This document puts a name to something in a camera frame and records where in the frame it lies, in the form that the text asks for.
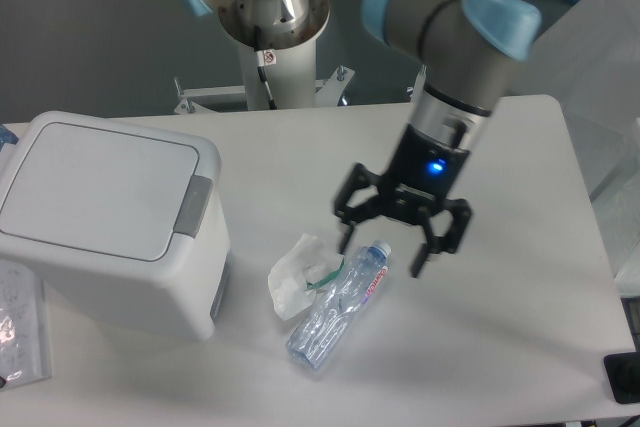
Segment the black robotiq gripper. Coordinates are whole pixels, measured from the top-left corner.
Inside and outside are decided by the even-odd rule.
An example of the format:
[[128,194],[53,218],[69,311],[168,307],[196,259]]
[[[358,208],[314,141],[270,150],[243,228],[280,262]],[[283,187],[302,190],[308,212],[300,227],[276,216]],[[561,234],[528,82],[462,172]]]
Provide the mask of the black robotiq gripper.
[[[466,199],[448,197],[470,155],[460,147],[466,133],[464,123],[455,122],[441,141],[407,125],[381,180],[363,164],[354,164],[333,200],[341,229],[337,252],[345,253],[357,226],[375,217],[372,202],[379,193],[384,216],[422,228],[424,241],[409,267],[412,278],[419,277],[431,255],[455,254],[473,216]],[[442,212],[450,221],[436,234],[432,218]]]

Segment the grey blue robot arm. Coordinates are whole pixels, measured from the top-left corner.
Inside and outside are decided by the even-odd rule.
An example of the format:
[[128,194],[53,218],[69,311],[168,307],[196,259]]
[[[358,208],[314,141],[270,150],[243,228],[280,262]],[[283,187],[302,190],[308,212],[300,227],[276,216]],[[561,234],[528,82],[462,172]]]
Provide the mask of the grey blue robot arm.
[[[243,81],[249,107],[281,110],[311,105],[315,65],[287,74],[282,55],[313,43],[329,17],[328,0],[182,0],[197,16],[216,14],[248,55]],[[454,253],[472,217],[469,203],[449,193],[475,142],[530,52],[541,23],[523,0],[362,0],[366,31],[418,60],[426,70],[413,113],[386,170],[356,164],[333,210],[348,245],[357,226],[386,217],[424,232],[410,271],[429,257]]]

